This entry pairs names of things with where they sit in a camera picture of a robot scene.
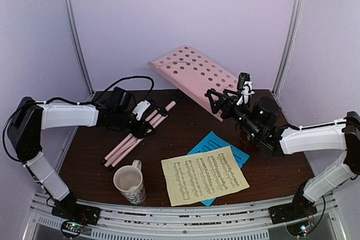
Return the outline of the dark red wooden metronome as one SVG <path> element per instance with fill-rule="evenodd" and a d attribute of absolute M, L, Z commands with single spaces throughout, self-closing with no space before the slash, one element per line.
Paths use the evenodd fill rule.
<path fill-rule="evenodd" d="M 241 132 L 239 134 L 239 149 L 246 153 L 259 152 L 260 149 L 257 144 L 248 139 L 248 135 L 246 133 Z"/>

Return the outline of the yellow sheet music page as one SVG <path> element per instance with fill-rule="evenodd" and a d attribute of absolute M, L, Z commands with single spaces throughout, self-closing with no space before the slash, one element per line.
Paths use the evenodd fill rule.
<path fill-rule="evenodd" d="M 161 161 L 171 206 L 233 194 L 250 187 L 229 146 Z"/>

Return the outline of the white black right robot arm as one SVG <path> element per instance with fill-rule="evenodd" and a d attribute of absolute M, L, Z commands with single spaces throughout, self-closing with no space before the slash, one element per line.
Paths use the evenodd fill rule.
<path fill-rule="evenodd" d="M 222 93 L 209 89 L 205 93 L 212 113 L 234 119 L 261 149 L 273 156 L 297 152 L 341 150 L 340 157 L 320 175 L 304 182 L 296 192 L 288 212 L 302 217 L 327 192 L 359 175 L 359 114 L 349 111 L 346 117 L 313 126 L 276 126 L 278 104 L 267 96 L 258 98 L 253 107 L 244 102 L 245 95 L 232 90 Z"/>

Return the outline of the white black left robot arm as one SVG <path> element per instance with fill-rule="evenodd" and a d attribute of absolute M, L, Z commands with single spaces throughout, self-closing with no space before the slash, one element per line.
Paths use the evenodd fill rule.
<path fill-rule="evenodd" d="M 4 128 L 17 156 L 17 161 L 47 191 L 56 207 L 69 220 L 81 214 L 77 197 L 55 172 L 44 156 L 41 132 L 50 128 L 68 126 L 100 126 L 119 131 L 128 130 L 134 135 L 145 136 L 150 123 L 145 119 L 155 106 L 155 101 L 144 98 L 134 109 L 128 109 L 132 92 L 116 87 L 110 97 L 97 102 L 71 102 L 63 98 L 35 101 L 24 97 Z"/>

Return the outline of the pink music stand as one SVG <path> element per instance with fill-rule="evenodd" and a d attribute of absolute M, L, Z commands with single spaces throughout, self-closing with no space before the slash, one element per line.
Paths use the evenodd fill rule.
<path fill-rule="evenodd" d="M 237 76 L 222 68 L 198 50 L 185 45 L 156 61 L 148 62 L 150 68 L 156 71 L 168 82 L 172 83 L 181 92 L 207 110 L 219 121 L 223 121 L 220 113 L 212 114 L 208 98 L 205 93 L 208 89 L 223 92 L 225 89 L 236 91 Z M 146 118 L 153 128 L 157 128 L 167 117 L 168 112 L 178 103 L 171 101 L 165 107 L 165 116 L 154 110 Z M 104 166 L 114 168 L 125 156 L 130 153 L 143 139 L 138 139 L 129 133 L 110 153 L 103 162 Z"/>

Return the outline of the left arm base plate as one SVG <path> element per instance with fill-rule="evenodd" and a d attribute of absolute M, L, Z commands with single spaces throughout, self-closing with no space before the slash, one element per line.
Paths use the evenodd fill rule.
<path fill-rule="evenodd" d="M 97 225 L 101 209 L 93 206 L 77 205 L 72 214 L 68 214 L 59 207 L 54 207 L 51 211 L 53 216 L 66 220 L 73 220 L 84 225 Z"/>

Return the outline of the blue sheet music page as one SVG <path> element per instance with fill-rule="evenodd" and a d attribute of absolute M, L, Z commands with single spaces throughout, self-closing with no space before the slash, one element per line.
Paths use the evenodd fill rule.
<path fill-rule="evenodd" d="M 212 150 L 217 150 L 219 148 L 230 146 L 233 156 L 239 166 L 242 166 L 249 159 L 249 155 L 245 152 L 242 152 L 232 144 L 224 141 L 220 137 L 218 137 L 214 132 L 210 132 L 207 136 L 205 136 L 189 153 L 188 155 L 194 155 L 198 153 L 209 152 Z"/>

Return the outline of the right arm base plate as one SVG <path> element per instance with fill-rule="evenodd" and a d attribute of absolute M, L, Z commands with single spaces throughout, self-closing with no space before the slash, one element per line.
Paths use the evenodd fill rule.
<path fill-rule="evenodd" d="M 306 218 L 308 214 L 316 214 L 315 205 L 303 206 L 294 203 L 287 203 L 272 206 L 268 209 L 272 224 L 287 223 L 289 221 Z"/>

